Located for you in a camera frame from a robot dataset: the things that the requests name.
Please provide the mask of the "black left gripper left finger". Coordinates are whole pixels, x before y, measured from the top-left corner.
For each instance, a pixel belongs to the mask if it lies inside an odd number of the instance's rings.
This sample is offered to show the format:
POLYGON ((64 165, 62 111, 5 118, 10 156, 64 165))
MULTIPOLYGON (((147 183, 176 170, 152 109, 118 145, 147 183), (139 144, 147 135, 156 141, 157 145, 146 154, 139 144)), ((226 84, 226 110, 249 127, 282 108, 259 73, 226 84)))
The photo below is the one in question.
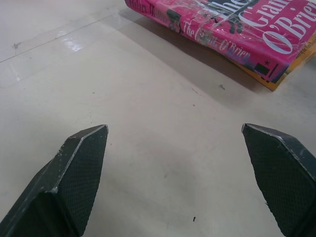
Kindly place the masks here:
POLYGON ((0 223, 2 237, 83 236, 99 188, 105 124, 70 136, 0 223))

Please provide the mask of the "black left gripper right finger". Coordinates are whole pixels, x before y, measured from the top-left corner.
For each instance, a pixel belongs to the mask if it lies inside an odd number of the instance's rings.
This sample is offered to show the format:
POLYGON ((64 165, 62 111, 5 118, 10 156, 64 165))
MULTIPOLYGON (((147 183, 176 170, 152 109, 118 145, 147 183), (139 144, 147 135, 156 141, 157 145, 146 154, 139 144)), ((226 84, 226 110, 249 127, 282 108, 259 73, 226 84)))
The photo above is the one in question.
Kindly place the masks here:
POLYGON ((316 235, 316 158, 295 137, 245 123, 244 136, 255 179, 286 237, 316 235))

